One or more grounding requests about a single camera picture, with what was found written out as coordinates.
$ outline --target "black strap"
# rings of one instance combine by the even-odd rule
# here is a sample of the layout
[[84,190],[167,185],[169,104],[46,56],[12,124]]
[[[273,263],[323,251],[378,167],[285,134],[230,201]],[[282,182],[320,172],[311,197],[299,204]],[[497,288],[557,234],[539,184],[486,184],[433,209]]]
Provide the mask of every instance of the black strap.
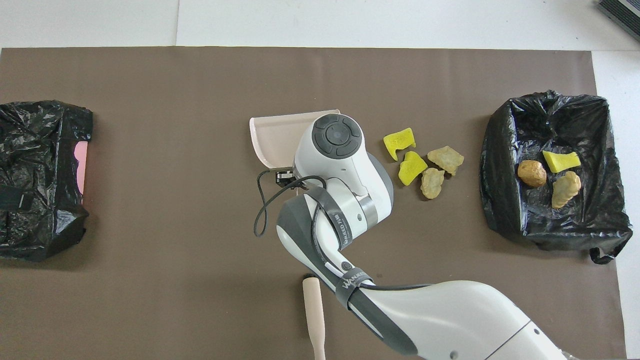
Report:
[[362,271],[361,268],[352,268],[342,275],[342,278],[338,282],[338,286],[335,287],[335,297],[346,309],[349,309],[349,299],[354,291],[360,287],[365,280],[372,280],[367,273]]
[[351,234],[351,227],[344,213],[333,199],[331,194],[324,188],[315,187],[305,193],[314,199],[320,208],[326,214],[326,217],[331,222],[333,231],[338,236],[338,242],[340,243],[340,250],[351,245],[353,242],[353,235]]
[[33,196],[23,189],[0,184],[0,210],[26,211],[31,209]]

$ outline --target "brown mat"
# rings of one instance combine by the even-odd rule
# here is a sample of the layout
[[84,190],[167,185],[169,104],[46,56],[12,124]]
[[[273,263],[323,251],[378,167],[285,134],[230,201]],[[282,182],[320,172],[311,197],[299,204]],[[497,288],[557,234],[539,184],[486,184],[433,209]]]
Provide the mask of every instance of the brown mat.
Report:
[[[359,121],[396,179],[391,216],[345,251],[355,265],[378,284],[485,282],[573,355],[624,357],[613,264],[526,249],[484,222],[477,174],[488,117],[509,97],[547,89],[595,94],[590,53],[3,49],[0,102],[85,106],[95,138],[83,241],[37,265],[0,261],[0,357],[312,359],[306,268],[273,222],[264,238],[252,234],[263,166],[248,121],[331,108]],[[382,146],[408,126],[418,153],[451,145],[466,157],[434,201],[421,200],[417,183],[400,186]],[[405,359],[323,295],[329,359]]]

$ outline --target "sponge piece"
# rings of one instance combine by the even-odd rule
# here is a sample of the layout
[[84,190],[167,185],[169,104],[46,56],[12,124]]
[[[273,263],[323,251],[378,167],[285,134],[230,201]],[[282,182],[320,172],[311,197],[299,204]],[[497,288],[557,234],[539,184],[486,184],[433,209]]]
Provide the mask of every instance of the sponge piece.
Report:
[[410,127],[397,133],[389,134],[382,138],[382,141],[385,143],[385,147],[387,147],[387,151],[391,157],[396,161],[398,161],[396,150],[406,149],[409,145],[415,147],[415,139],[413,138],[413,131]]
[[404,161],[400,163],[398,177],[405,186],[408,186],[425,169],[427,169],[427,163],[420,155],[415,151],[408,151],[404,155]]
[[554,152],[543,151],[542,155],[544,155],[551,172],[560,172],[568,168],[580,166],[580,158],[578,158],[578,154],[575,152],[571,154],[556,154]]

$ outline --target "black trash bag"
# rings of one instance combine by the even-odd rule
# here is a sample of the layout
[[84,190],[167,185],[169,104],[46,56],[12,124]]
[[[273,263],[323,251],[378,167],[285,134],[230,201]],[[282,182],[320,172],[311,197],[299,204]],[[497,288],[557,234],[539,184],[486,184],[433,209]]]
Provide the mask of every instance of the black trash bag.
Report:
[[91,139],[90,110],[59,101],[0,105],[0,257],[42,261],[80,242],[74,156]]
[[[554,174],[542,150],[575,151],[582,165]],[[521,182],[516,171],[522,160],[540,161],[547,183],[532,188]],[[567,205],[552,209],[552,184],[569,170],[580,177],[582,188]],[[594,263],[606,264],[632,235],[609,105],[602,97],[549,90],[509,99],[486,127],[480,181],[489,228],[509,240],[542,250],[589,249]]]

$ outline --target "white robot link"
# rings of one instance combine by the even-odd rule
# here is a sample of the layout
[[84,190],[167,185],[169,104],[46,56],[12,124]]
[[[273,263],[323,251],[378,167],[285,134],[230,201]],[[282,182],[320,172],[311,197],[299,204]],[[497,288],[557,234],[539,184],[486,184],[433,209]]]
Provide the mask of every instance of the white robot link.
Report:
[[568,358],[489,285],[377,286],[340,253],[389,216],[394,202],[391,180],[352,118],[316,119],[300,140],[293,174],[309,190],[280,211],[282,245],[388,346],[430,360]]

